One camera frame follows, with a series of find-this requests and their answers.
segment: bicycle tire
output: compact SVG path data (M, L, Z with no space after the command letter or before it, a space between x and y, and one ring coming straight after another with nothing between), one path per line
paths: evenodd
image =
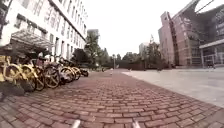
M23 90L23 93L25 93L25 91L28 90L26 87L28 86L27 80L23 78L21 70L17 66L9 65L6 68L5 78L8 82L13 83L13 85L15 85L18 89Z
M76 77L76 75L73 73L73 71L71 69L69 69L69 68L66 68L66 67L62 68L60 72L68 73L69 80L67 81L67 83L72 82L74 80L74 78Z
M44 72L44 82L47 87L56 88L60 85L61 77L60 77L58 69L56 69L52 65L49 65L44 68L43 72Z
M36 78L35 78L35 75L32 73L32 69L30 69L27 66L22 66L21 69L22 69L23 73L25 73L26 75L28 73L31 74L30 76L27 76L27 82L28 82L28 85L30 86L29 91L34 92L36 90Z
M42 91L45 88L44 73L43 70L39 67L35 67L35 70L38 76L38 78L36 79L36 90Z
M80 72L76 72L75 80L79 80L80 77L81 77L81 73Z

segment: foliage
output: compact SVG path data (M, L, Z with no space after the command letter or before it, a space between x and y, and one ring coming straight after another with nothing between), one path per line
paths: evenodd
M87 38L86 38L86 46L85 46L85 53L89 57L90 64L92 67L95 67L96 64L99 66L106 65L109 63L109 55L107 49L100 48L98 44L99 35L96 35L94 31L88 31Z
M121 55L120 54L117 54L117 58L116 58L117 61L121 61Z
M98 39L99 35L96 35L93 31L88 31L86 38L86 46L84 50L90 58L90 63L92 65L95 65L97 61L97 54L99 50Z
M159 52L159 45L155 42L150 43L147 47L147 60L149 68L156 68L160 67L162 60L161 60L161 54Z
M124 57L122 58L123 61L128 63L136 62L140 60L140 56L137 53L127 52Z
M73 53L71 61L75 62L76 64L88 63L89 58L83 49L76 49Z

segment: building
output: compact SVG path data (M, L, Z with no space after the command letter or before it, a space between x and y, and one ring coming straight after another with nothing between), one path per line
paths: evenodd
M159 29L162 57L176 66L222 65L224 63L224 4L206 12L212 1L196 10L200 0L192 0L172 18L161 15Z
M87 12L81 0L12 0L0 46L11 42L48 45L54 55L69 59L84 48Z

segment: brick pavement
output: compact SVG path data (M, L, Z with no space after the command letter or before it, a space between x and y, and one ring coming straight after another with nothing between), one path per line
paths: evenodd
M224 110L119 72L93 73L57 89L0 103L0 128L221 128Z

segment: sky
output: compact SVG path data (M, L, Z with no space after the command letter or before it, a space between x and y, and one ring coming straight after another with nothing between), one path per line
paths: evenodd
M109 55L138 53L141 43L151 35L159 42L160 16L169 11L171 16L191 0L84 0L88 13L88 29L99 29L99 45ZM211 0L201 0L197 8Z

